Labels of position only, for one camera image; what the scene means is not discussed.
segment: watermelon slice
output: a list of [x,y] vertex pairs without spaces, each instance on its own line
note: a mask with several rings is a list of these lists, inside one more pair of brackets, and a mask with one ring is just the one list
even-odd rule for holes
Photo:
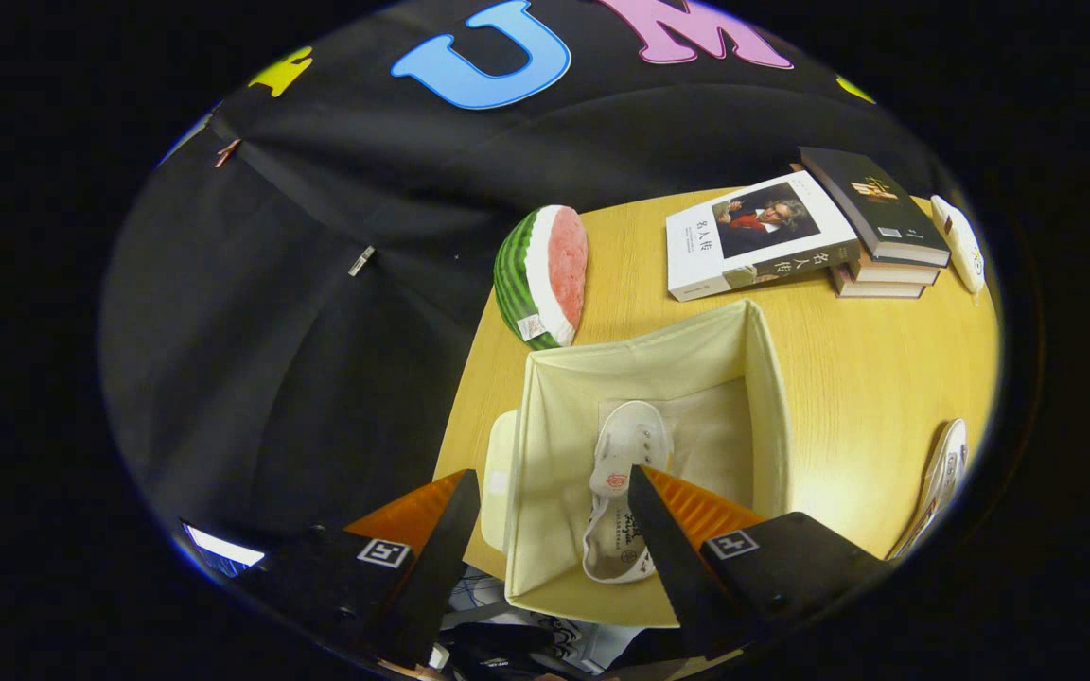
[[545,206],[529,212],[498,247],[494,294],[511,332],[533,350],[574,343],[583,316],[588,232],[579,212]]

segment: book cover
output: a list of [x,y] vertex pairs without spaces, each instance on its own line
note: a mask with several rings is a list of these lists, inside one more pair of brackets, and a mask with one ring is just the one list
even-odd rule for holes
[[927,285],[921,283],[884,283],[884,281],[857,281],[848,266],[831,268],[831,282],[838,297],[921,297]]
[[800,171],[667,217],[667,290],[678,301],[835,266],[860,241],[834,199]]
[[931,285],[940,277],[940,268],[933,266],[912,266],[874,260],[869,256],[869,250],[861,248],[860,258],[848,263],[852,280],[879,281],[879,283],[920,283]]
[[911,195],[860,154],[799,147],[801,163],[851,220],[875,260],[944,267],[950,251]]

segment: tabletop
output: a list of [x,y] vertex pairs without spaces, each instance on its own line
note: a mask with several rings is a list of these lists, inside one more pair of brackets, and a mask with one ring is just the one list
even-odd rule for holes
[[[751,299],[768,321],[784,377],[792,510],[884,559],[911,520],[943,423],[964,418],[969,451],[979,451],[1000,369],[990,285],[974,297],[947,268],[920,299],[837,297],[828,270],[821,269],[680,303],[667,293],[664,220],[732,190],[583,212],[586,301],[574,344],[623,341]],[[927,199],[913,200],[931,215]],[[443,437],[436,478],[462,469],[484,478],[491,426],[519,409],[529,352],[504,325],[492,291]],[[480,526],[465,561],[496,577],[506,573],[506,557],[482,539]]]

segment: pink letter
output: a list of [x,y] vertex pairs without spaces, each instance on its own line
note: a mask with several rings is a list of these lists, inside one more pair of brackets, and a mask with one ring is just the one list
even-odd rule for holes
[[722,34],[718,33],[720,29],[735,42],[735,54],[738,54],[740,60],[774,69],[792,69],[790,61],[776,53],[751,26],[707,4],[685,0],[687,11],[679,11],[658,0],[600,1],[608,4],[609,9],[620,14],[625,22],[637,31],[645,42],[640,56],[650,63],[678,64],[680,61],[692,61],[697,58],[695,50],[676,42],[670,35],[667,35],[663,29],[666,25],[718,60],[726,58],[726,44],[722,41]]

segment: beige fabric basket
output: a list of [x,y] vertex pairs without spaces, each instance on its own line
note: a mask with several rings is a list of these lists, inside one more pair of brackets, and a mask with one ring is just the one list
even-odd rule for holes
[[790,430],[768,325],[746,299],[621,343],[528,355],[520,409],[491,431],[482,537],[507,556],[507,603],[572,620],[677,627],[657,574],[584,575],[588,477],[601,418],[620,401],[661,406],[671,473],[764,514],[788,508]]

